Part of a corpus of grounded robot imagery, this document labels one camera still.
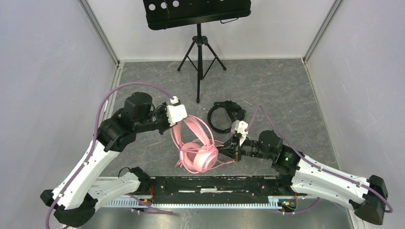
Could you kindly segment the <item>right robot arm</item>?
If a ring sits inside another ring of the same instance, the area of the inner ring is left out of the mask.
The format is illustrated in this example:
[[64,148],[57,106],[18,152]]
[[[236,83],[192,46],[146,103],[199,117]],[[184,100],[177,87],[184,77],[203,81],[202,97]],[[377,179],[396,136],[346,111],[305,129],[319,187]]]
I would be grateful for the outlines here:
[[283,143],[273,130],[260,133],[258,140],[241,141],[234,134],[219,153],[235,161],[243,156],[271,160],[271,167],[278,172],[276,189],[282,195],[306,194],[337,203],[353,210],[360,219],[382,225],[388,191],[383,178],[355,176],[322,164]]

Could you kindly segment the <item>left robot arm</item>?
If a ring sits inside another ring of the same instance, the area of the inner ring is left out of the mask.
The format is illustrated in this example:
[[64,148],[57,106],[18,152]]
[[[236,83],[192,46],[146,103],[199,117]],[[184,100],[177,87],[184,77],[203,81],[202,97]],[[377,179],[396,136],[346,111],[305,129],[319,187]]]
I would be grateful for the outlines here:
[[204,173],[221,165],[213,134],[203,120],[188,115],[181,104],[155,107],[149,94],[136,92],[125,100],[123,108],[96,126],[89,149],[69,176],[57,188],[42,192],[41,200],[50,208],[50,215],[67,227],[77,228],[106,203],[151,191],[150,177],[139,167],[97,188],[92,185],[137,134],[154,130],[160,134],[170,130],[180,153],[177,164],[190,173]]

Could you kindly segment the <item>pink headphones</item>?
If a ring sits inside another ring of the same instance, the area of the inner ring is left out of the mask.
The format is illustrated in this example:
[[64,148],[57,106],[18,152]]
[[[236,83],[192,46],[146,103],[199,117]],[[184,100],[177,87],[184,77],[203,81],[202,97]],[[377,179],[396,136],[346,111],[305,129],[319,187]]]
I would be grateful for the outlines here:
[[205,173],[215,168],[219,151],[209,126],[200,118],[189,115],[183,123],[196,136],[196,139],[184,143],[181,138],[181,123],[171,129],[171,137],[178,149],[179,160],[176,167],[185,168],[189,173]]

